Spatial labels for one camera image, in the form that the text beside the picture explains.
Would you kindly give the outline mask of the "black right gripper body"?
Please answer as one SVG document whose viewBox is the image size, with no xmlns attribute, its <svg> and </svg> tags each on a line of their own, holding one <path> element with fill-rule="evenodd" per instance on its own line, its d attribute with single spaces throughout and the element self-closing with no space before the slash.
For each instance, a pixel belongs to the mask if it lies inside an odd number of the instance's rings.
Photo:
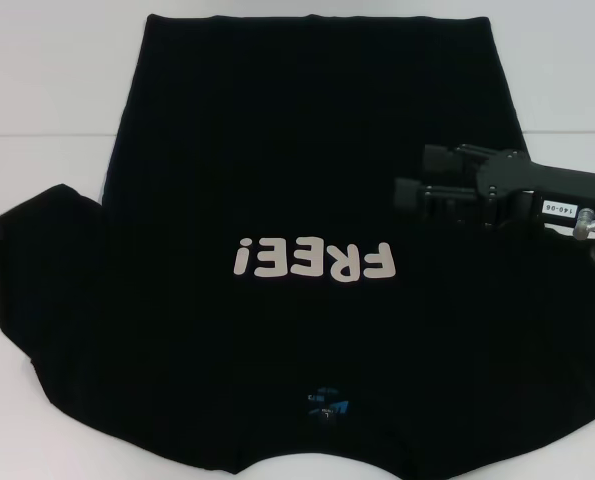
<svg viewBox="0 0 595 480">
<path fill-rule="evenodd" d="M 557 225 L 576 238 L 595 232 L 595 173 L 540 165 L 524 152 L 505 150 L 480 164 L 476 187 L 495 226 Z"/>
</svg>

